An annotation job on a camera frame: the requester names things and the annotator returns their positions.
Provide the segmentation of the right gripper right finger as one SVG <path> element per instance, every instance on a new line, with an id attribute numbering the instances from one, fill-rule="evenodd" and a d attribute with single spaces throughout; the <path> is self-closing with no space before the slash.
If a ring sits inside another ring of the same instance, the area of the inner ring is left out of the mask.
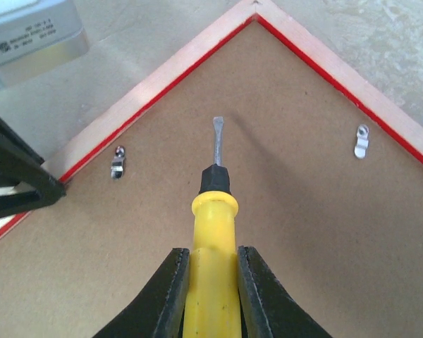
<path id="1" fill-rule="evenodd" d="M 253 246 L 238 247 L 243 337 L 330 337 L 285 290 Z"/>

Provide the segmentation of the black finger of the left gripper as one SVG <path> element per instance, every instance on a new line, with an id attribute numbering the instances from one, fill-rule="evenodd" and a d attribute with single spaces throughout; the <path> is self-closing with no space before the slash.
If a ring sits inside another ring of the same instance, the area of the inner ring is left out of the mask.
<path id="1" fill-rule="evenodd" d="M 0 218 L 53 205 L 66 195 L 64 185 L 42 163 L 43 158 L 0 118 L 0 188 L 30 186 L 28 191 L 0 196 Z"/>

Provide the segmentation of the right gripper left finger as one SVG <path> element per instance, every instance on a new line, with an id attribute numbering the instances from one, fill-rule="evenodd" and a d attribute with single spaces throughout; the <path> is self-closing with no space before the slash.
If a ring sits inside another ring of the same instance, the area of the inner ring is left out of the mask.
<path id="1" fill-rule="evenodd" d="M 174 248 L 139 294 L 95 337 L 182 337 L 190 251 Z"/>

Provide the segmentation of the yellow handled screwdriver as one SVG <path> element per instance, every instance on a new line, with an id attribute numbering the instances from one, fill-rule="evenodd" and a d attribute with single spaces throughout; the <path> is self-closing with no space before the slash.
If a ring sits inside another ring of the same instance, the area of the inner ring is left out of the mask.
<path id="1" fill-rule="evenodd" d="M 213 119 L 214 161 L 202 171 L 195 217 L 184 337 L 241 337 L 235 217 L 238 202 L 222 165 L 222 117 Z"/>

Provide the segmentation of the red wooden picture frame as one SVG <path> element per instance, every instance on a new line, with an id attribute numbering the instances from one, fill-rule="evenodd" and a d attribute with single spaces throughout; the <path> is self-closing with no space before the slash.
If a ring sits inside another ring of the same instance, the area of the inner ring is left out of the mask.
<path id="1" fill-rule="evenodd" d="M 273 1 L 239 1 L 72 138 L 44 163 L 44 169 L 62 182 L 70 181 L 158 100 L 253 22 L 423 164 L 422 125 Z"/>

